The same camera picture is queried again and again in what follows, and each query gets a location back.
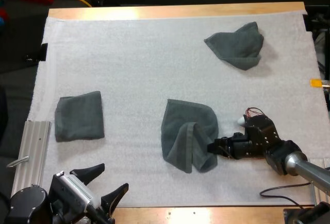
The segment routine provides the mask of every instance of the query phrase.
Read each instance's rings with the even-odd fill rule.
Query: crumpled towel
[[[161,126],[163,158],[173,166],[192,172],[207,172],[218,164],[207,145],[218,137],[218,121],[205,105],[169,99]]]
[[[263,36],[257,23],[251,22],[235,32],[217,32],[204,42],[219,59],[246,71],[260,61]]]
[[[104,138],[100,91],[74,97],[62,97],[55,111],[57,142]]]

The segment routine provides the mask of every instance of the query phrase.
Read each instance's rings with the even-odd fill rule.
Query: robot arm
[[[53,175],[49,194],[37,185],[20,190],[10,200],[5,224],[76,223],[84,216],[92,223],[114,224],[112,214],[128,184],[97,198],[86,185],[103,171],[104,164],[73,170],[69,175],[61,171]]]
[[[280,175],[300,175],[329,195],[330,171],[307,161],[299,146],[293,141],[279,138],[274,123],[259,109],[249,108],[241,125],[245,134],[235,133],[232,137],[215,139],[208,145],[208,152],[231,159],[265,158]],[[330,220],[330,205],[321,202],[314,208],[285,210],[287,224],[326,224]]]

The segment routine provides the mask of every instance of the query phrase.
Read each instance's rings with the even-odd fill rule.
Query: table surface
[[[304,10],[303,2],[186,6],[50,9],[48,17],[70,20],[138,20],[216,15],[263,14]],[[283,224],[284,207],[118,208],[116,223]]]

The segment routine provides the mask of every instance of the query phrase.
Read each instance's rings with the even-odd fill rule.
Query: silver metal cylinder
[[[300,175],[329,195],[330,171],[309,163],[306,155],[302,152],[289,154],[285,159],[285,169],[288,174],[293,176]]]

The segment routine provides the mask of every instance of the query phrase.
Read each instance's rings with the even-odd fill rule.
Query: white foam mat
[[[280,137],[309,158],[329,158],[330,123],[311,34],[303,11],[265,15],[138,21],[65,21],[48,18],[29,119],[54,122],[62,96],[101,91],[105,138],[57,143],[51,130],[42,186],[64,170],[105,163],[89,187],[99,196],[129,183],[121,207],[290,204],[262,199],[265,188],[305,182],[279,176],[264,160],[218,158],[214,170],[186,174],[162,158],[160,127],[167,99],[210,106],[219,136],[232,136],[247,107],[259,107]],[[242,71],[220,61],[204,43],[256,21],[265,37],[260,63]],[[284,189],[313,203],[309,187]]]

